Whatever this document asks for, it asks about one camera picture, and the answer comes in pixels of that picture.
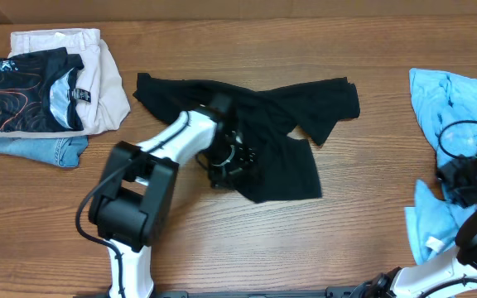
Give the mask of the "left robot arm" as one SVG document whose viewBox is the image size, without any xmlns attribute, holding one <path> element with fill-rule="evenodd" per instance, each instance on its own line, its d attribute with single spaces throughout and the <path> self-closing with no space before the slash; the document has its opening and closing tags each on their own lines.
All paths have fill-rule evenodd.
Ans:
<svg viewBox="0 0 477 298">
<path fill-rule="evenodd" d="M 166 222 L 179 169 L 200 155 L 215 189 L 236 190 L 257 177 L 257 157 L 230 97 L 217 94 L 209 104 L 182 111 L 145 142 L 113 147 L 75 216 L 79 234 L 108 249 L 112 284 L 105 296 L 152 296 L 152 245 Z"/>
</svg>

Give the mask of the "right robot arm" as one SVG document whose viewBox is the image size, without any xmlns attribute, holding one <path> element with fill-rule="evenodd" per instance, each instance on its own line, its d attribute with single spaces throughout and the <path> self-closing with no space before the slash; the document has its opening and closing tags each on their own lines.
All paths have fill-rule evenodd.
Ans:
<svg viewBox="0 0 477 298">
<path fill-rule="evenodd" d="M 437 179 L 461 208 L 477 204 L 477 154 L 454 155 Z M 380 273 L 357 286 L 353 297 L 450 297 L 477 289 L 477 210 L 463 223 L 449 250 L 420 266 Z"/>
</svg>

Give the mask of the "plain black t-shirt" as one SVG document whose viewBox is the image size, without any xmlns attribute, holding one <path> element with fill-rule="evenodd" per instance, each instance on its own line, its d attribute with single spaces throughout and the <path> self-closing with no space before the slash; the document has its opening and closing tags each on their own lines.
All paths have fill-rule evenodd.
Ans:
<svg viewBox="0 0 477 298">
<path fill-rule="evenodd" d="M 300 127 L 316 145 L 323 145 L 337 122 L 359 117 L 354 84 L 336 78 L 253 91 L 213 80 L 157 79 L 140 73 L 133 95 L 155 118 L 171 124 L 182 110 L 207 105 L 216 94 L 233 100 L 238 129 L 258 159 L 261 175 L 235 188 L 242 196 L 255 203 L 322 196 L 309 142 L 289 134 Z"/>
</svg>

